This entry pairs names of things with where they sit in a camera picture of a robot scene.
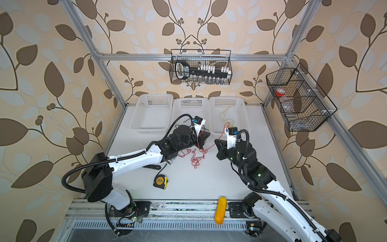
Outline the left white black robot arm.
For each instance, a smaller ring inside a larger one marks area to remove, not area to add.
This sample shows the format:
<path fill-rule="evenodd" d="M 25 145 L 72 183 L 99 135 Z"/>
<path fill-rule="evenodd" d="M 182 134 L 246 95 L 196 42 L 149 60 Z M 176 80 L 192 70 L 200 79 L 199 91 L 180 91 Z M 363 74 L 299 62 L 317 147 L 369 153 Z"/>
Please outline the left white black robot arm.
<path fill-rule="evenodd" d="M 122 191 L 113 183 L 114 179 L 130 171 L 146 166 L 159 165 L 176 158 L 180 151 L 193 146 L 202 149 L 210 133 L 203 129 L 205 119 L 189 114 L 180 115 L 159 141 L 152 141 L 142 150 L 116 156 L 96 154 L 89 164 L 78 166 L 61 179 L 64 188 L 85 194 L 88 202 L 105 204 L 105 218 L 113 232 L 121 232 L 109 218 L 109 209 L 115 209 L 121 218 L 137 221 L 140 209 L 128 190 Z"/>

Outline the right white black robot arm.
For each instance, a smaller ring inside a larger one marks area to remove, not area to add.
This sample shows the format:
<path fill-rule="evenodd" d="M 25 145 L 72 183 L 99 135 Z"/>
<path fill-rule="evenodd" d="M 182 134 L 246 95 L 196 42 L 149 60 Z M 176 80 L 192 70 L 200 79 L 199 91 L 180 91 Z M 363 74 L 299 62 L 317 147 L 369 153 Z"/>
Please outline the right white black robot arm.
<path fill-rule="evenodd" d="M 262 219 L 288 242 L 340 242 L 334 229 L 326 229 L 295 202 L 276 176 L 258 162 L 247 130 L 224 129 L 227 139 L 216 139 L 219 160 L 228 159 L 251 190 L 242 201 L 244 215 Z"/>

